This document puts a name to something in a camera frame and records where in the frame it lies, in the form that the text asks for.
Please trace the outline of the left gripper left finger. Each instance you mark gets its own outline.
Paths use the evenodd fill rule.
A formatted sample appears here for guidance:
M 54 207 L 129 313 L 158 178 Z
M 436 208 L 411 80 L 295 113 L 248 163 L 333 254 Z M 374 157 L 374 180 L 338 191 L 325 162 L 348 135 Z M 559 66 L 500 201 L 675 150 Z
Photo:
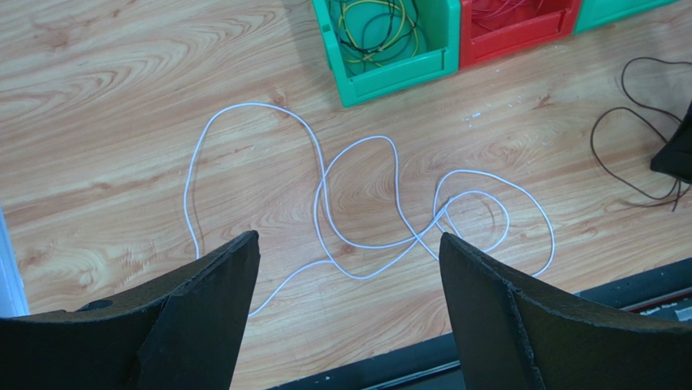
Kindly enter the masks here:
M 247 231 L 75 311 L 1 321 L 4 389 L 227 389 L 261 255 Z

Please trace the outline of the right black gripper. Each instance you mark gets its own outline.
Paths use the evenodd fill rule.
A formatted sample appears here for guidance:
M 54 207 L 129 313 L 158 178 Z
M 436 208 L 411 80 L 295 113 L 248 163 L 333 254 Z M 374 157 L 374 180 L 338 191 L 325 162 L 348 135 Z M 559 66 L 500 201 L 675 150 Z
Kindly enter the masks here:
M 651 160 L 650 169 L 691 184 L 691 106 L 676 132 Z

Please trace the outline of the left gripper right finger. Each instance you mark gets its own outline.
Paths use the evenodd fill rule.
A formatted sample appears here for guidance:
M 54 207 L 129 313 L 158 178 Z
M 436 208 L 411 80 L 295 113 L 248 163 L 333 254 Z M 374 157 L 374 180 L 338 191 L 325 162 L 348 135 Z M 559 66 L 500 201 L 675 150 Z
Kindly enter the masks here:
M 439 267 L 452 331 L 486 308 L 481 329 L 506 323 L 520 368 L 501 369 L 468 389 L 688 389 L 691 326 L 601 305 L 503 264 L 451 233 Z

